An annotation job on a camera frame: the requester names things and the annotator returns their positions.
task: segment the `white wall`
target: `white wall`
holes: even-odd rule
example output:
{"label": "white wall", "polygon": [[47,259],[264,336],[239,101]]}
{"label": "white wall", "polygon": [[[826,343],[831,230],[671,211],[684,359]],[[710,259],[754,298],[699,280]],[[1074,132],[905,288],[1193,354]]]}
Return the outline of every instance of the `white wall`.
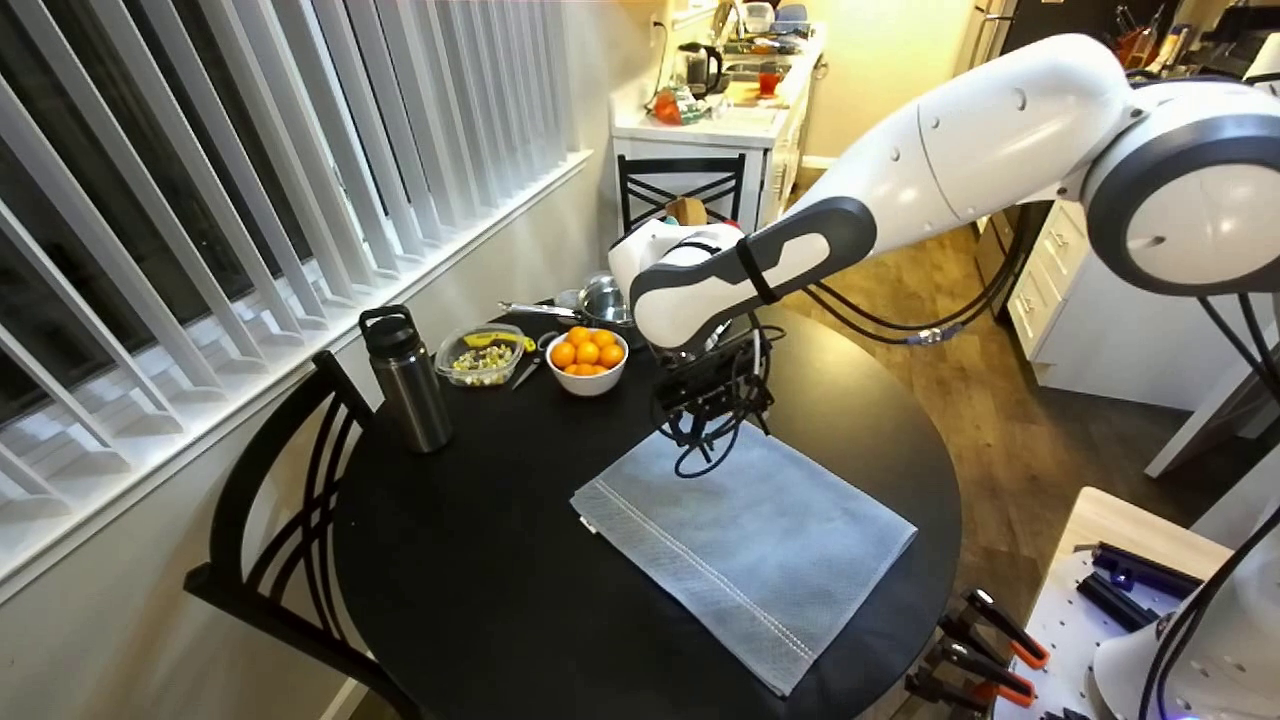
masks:
{"label": "white wall", "polygon": [[806,13],[831,26],[831,45],[804,152],[839,157],[876,118],[953,74],[970,0],[806,0]]}
{"label": "white wall", "polygon": [[[576,118],[602,149],[608,89],[645,63],[637,17],[567,18]],[[484,321],[508,288],[571,288],[602,269],[599,157],[408,298],[427,336]],[[340,349],[363,379],[363,349]],[[203,607],[178,575],[203,561],[212,496],[259,425],[230,427],[97,539],[0,607],[3,720],[288,720],[321,716],[340,680]]]}

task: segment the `food bowl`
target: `food bowl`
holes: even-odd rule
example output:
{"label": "food bowl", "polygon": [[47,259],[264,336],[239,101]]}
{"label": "food bowl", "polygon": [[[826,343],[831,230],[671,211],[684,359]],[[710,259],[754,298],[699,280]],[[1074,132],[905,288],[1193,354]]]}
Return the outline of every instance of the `food bowl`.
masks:
{"label": "food bowl", "polygon": [[544,359],[567,395],[602,395],[626,367],[626,341],[611,328],[567,328]]}
{"label": "food bowl", "polygon": [[534,343],[514,322],[479,322],[441,343],[437,370],[460,387],[504,387]]}

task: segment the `wooden floor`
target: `wooden floor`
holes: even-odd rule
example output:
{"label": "wooden floor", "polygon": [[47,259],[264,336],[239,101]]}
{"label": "wooden floor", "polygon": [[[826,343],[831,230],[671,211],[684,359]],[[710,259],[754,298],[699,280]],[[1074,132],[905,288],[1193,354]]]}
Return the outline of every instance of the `wooden floor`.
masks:
{"label": "wooden floor", "polygon": [[[881,316],[933,321],[979,288],[975,235],[947,230],[933,242],[857,265],[831,285]],[[789,294],[783,302],[839,328],[806,294]],[[1175,479],[1149,479],[1142,465],[1184,416],[1036,387],[1018,364],[1011,328],[990,316],[934,349],[847,336],[881,354],[922,405],[953,452],[965,505],[956,590],[983,583],[1018,620],[1036,598],[1062,514],[1082,483],[1193,522],[1245,467],[1239,452],[1223,448],[1195,455]],[[890,692],[866,716],[947,710]]]}

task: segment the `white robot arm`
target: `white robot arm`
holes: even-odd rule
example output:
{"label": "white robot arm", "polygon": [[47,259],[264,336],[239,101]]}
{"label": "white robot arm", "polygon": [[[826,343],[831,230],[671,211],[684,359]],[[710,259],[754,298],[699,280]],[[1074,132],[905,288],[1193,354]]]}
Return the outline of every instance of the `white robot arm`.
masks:
{"label": "white robot arm", "polygon": [[[1131,89],[1087,34],[1041,38],[941,82],[768,227],[645,223],[608,265],[648,343],[699,349],[754,302],[1036,196],[1078,198],[1092,253],[1136,288],[1280,290],[1280,101],[1227,80]],[[1184,639],[1149,626],[1097,657],[1116,716],[1163,716],[1163,701],[1175,716],[1280,710],[1271,522],[1274,512],[1252,537],[1260,549],[1212,580],[1221,590],[1201,590],[1207,607],[1179,612]]]}

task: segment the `table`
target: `table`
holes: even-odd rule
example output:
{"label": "table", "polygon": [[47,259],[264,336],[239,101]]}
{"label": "table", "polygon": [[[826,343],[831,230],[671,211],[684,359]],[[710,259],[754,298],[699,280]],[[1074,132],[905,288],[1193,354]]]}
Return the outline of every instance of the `table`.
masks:
{"label": "table", "polygon": [[457,436],[408,455],[377,430],[347,459],[335,570],[379,665],[437,716],[857,716],[928,647],[960,553],[956,473],[918,405],[851,341],[763,313],[768,427],[916,522],[916,539],[812,665],[772,696],[567,496],[655,427],[648,352],[611,395],[549,370],[514,392],[447,387]]}

